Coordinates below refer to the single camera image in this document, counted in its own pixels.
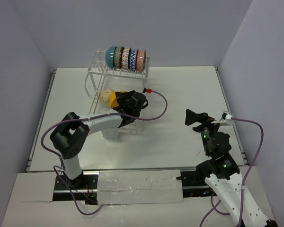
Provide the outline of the dark brown cream bowl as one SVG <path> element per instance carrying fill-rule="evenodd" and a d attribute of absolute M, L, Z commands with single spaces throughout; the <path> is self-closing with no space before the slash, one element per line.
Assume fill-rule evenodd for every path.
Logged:
<path fill-rule="evenodd" d="M 114 67 L 116 69 L 121 69 L 121 61 L 122 61 L 122 53 L 123 53 L 124 47 L 123 46 L 118 46 L 115 49 L 114 52 Z"/>

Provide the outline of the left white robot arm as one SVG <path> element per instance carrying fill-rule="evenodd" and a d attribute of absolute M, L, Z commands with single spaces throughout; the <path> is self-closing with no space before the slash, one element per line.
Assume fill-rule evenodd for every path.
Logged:
<path fill-rule="evenodd" d="M 148 106 L 148 100 L 136 91 L 113 92 L 111 109 L 106 114 L 89 117 L 68 113 L 62 123 L 53 130 L 50 140 L 61 154 L 63 179 L 71 188 L 79 188 L 83 183 L 79 153 L 86 138 L 98 131 L 118 129 L 129 125 Z"/>

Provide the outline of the yellow bowl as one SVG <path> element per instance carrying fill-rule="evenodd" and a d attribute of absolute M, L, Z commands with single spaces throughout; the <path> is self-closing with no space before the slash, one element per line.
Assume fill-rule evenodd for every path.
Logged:
<path fill-rule="evenodd" d="M 110 95 L 109 107 L 111 109 L 121 106 L 126 97 L 127 91 L 113 91 Z"/>

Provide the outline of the white wire dish rack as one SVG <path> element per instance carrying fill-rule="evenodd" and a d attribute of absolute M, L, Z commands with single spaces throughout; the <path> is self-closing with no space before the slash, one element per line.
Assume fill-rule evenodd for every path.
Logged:
<path fill-rule="evenodd" d="M 84 86 L 92 101 L 89 114 L 105 114 L 109 111 L 108 105 L 101 100 L 101 94 L 108 89 L 142 92 L 147 87 L 150 57 L 146 57 L 143 72 L 133 72 L 110 69 L 105 62 L 105 56 L 106 51 L 95 51 L 87 70 Z"/>

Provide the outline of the teal blue bowl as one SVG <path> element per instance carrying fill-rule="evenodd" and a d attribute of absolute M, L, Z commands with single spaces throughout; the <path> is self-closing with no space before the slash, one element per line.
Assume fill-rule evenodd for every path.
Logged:
<path fill-rule="evenodd" d="M 107 66 L 110 69 L 114 68 L 114 55 L 115 55 L 115 50 L 116 50 L 116 46 L 111 46 L 107 51 L 106 51 L 106 55 L 105 55 L 105 61 Z"/>

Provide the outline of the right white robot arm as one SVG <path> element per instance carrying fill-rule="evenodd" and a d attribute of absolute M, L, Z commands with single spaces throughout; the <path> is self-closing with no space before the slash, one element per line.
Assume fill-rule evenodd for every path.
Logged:
<path fill-rule="evenodd" d="M 199 123 L 193 131 L 201 134 L 205 155 L 210 157 L 196 166 L 186 179 L 208 185 L 225 206 L 234 224 L 238 227 L 276 227 L 257 205 L 235 160 L 230 155 L 230 136 L 219 131 L 222 125 L 232 125 L 233 117 L 224 112 L 220 120 L 207 113 L 195 113 L 186 109 L 185 124 Z"/>

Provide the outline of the blue triangle pattern bowl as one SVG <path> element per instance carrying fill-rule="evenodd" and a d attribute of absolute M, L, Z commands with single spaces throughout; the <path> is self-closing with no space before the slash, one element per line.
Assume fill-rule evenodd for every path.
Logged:
<path fill-rule="evenodd" d="M 130 71 L 136 71 L 136 61 L 137 61 L 137 54 L 138 49 L 130 49 L 129 51 L 129 59 L 128 59 L 128 69 Z"/>

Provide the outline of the orange red patterned bowl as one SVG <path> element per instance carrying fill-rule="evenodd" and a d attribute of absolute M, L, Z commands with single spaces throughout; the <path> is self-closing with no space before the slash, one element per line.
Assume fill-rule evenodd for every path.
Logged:
<path fill-rule="evenodd" d="M 146 62 L 146 50 L 140 50 L 137 53 L 136 58 L 136 71 L 143 72 L 145 69 L 145 62 Z"/>

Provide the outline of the tan beige bowl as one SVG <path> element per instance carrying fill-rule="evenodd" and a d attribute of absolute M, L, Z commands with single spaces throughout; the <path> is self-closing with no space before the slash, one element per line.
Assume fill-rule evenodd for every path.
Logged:
<path fill-rule="evenodd" d="M 106 107 L 110 107 L 110 97 L 112 95 L 112 93 L 114 92 L 114 90 L 108 88 L 105 89 L 101 92 L 100 94 L 100 102 L 102 103 L 102 105 L 106 106 Z"/>

